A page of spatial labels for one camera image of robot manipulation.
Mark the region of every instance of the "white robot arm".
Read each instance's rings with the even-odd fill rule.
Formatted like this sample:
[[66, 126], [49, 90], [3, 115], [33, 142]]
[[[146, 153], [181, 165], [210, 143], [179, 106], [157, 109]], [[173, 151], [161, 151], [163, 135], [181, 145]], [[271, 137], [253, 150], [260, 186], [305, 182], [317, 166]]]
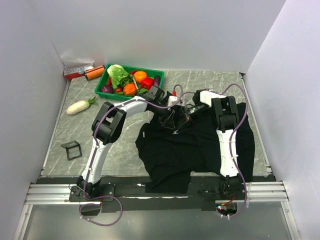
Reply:
[[[105, 102], [101, 107], [96, 119], [92, 124], [93, 132], [96, 130], [96, 127], [100, 121], [103, 121], [102, 125], [97, 132], [97, 141], [93, 139], [92, 149], [89, 156], [88, 163], [84, 169], [81, 176], [78, 178], [77, 185], [84, 189], [84, 184], [86, 184], [86, 193], [89, 196], [95, 197], [98, 191], [99, 183], [101, 180], [101, 172], [103, 164], [106, 160], [109, 149], [112, 144], [119, 138], [124, 121], [126, 118], [144, 111], [157, 112], [157, 108], [154, 106], [148, 105], [148, 102], [155, 103], [157, 98], [162, 95], [163, 91], [160, 88], [152, 87], [149, 91], [149, 96], [141, 97], [135, 96], [133, 100], [124, 101], [112, 105], [109, 102]], [[233, 96], [222, 96], [211, 91], [207, 90], [198, 90], [195, 94], [196, 101], [198, 106], [205, 106], [205, 108], [199, 107], [198, 109], [207, 109], [212, 108], [212, 120], [217, 125], [217, 134], [220, 141], [220, 151], [221, 151], [221, 169], [220, 174], [223, 178], [227, 178], [226, 183], [224, 184], [223, 191], [226, 190], [226, 186], [230, 186], [229, 178], [236, 178], [238, 175], [238, 170], [233, 162], [233, 157], [230, 153], [230, 136], [234, 131], [235, 127], [239, 123], [239, 116], [236, 106], [236, 101]], [[170, 96], [168, 102], [177, 102], [176, 97]], [[114, 106], [118, 106], [117, 109], [111, 112], [109, 119], [102, 119], [102, 116]], [[194, 110], [191, 109], [187, 115], [187, 121], [190, 120], [190, 116], [194, 113]], [[232, 155], [235, 156], [235, 162], [237, 162], [236, 154], [236, 134], [234, 133], [231, 139], [231, 148]], [[239, 187], [240, 182], [237, 181], [236, 188]]]

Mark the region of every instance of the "white wall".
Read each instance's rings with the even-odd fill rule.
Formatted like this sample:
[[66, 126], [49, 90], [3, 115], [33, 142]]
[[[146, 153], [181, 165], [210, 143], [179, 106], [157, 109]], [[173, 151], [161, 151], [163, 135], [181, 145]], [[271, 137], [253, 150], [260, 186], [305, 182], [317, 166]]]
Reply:
[[30, 0], [67, 67], [247, 72], [285, 0]]
[[303, 239], [320, 238], [320, 2], [287, 0], [245, 84]]
[[0, 239], [9, 240], [40, 175], [66, 81], [27, 0], [2, 2], [0, 33]]

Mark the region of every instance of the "gray marble surface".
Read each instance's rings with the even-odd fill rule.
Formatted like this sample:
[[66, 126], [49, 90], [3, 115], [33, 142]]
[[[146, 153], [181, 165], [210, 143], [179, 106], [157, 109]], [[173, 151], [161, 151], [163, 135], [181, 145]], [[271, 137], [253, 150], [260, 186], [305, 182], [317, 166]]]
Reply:
[[[57, 129], [49, 150], [48, 159], [44, 167], [44, 176], [78, 176], [84, 170], [92, 147], [91, 125], [105, 101], [115, 103], [114, 100], [106, 100], [97, 95], [97, 104], [75, 115], [67, 115], [67, 108], [80, 100], [93, 98], [99, 78], [87, 81], [85, 77], [75, 78], [71, 81], [67, 96], [59, 118]], [[219, 71], [188, 71], [169, 70], [165, 71], [165, 80], [162, 88], [172, 91], [174, 85], [181, 84], [184, 91], [195, 91], [205, 87], [212, 88], [217, 92], [224, 90], [229, 84], [242, 85], [241, 76], [238, 72]], [[237, 103], [244, 102], [242, 92], [237, 87], [228, 91], [229, 95], [235, 96]], [[185, 96], [185, 103], [192, 103], [192, 94]], [[128, 118], [123, 127], [122, 134], [115, 142], [103, 165], [102, 175], [111, 176], [147, 176], [143, 162], [139, 159], [135, 145], [136, 138], [141, 126], [152, 118], [151, 112], [143, 112]], [[259, 143], [256, 127], [251, 112], [248, 113], [250, 126], [255, 139], [255, 157], [253, 175], [267, 175], [262, 149]], [[61, 144], [76, 140], [80, 143], [82, 157], [67, 160], [66, 150]], [[215, 173], [193, 173], [193, 175], [215, 175]]]

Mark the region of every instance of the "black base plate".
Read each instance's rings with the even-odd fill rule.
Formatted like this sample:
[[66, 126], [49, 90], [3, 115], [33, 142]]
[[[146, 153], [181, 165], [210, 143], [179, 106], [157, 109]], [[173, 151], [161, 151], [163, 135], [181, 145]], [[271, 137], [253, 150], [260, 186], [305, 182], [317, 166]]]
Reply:
[[[115, 186], [111, 184], [104, 184], [99, 186], [99, 196], [114, 196], [115, 195]], [[114, 199], [111, 197], [105, 197], [102, 199], [102, 202], [112, 202]], [[84, 197], [84, 192], [78, 187], [73, 186], [71, 187], [71, 192], [69, 196], [70, 202], [89, 202], [91, 200], [88, 200]]]

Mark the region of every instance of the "green plastic crate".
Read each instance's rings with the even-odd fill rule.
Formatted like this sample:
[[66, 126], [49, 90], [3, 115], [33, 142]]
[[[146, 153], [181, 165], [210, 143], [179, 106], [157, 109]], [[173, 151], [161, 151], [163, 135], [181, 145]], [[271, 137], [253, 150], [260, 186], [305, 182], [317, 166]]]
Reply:
[[[100, 81], [98, 83], [98, 85], [95, 88], [95, 93], [99, 95], [100, 98], [104, 98], [104, 99], [113, 99], [113, 100], [118, 100], [118, 101], [126, 101], [129, 99], [132, 99], [134, 96], [126, 96], [126, 95], [118, 95], [118, 94], [114, 94], [114, 93], [105, 93], [105, 92], [101, 92], [100, 89], [102, 88], [103, 85], [106, 85], [108, 83], [109, 80], [109, 74], [107, 72], [107, 69], [111, 66], [114, 65], [113, 63], [109, 63], [106, 67], [105, 70], [100, 78]], [[134, 67], [134, 66], [125, 66], [125, 65], [121, 65], [124, 70], [126, 70], [128, 73], [133, 72], [134, 70], [138, 70], [138, 71], [144, 71], [146, 73], [146, 75], [149, 78], [154, 78], [155, 76], [159, 76], [160, 77], [160, 84], [159, 84], [159, 88], [162, 87], [162, 84], [164, 82], [165, 79], [165, 73], [163, 71], [158, 71], [158, 70], [151, 70], [151, 69], [145, 69], [145, 68], [140, 68], [140, 67]]]

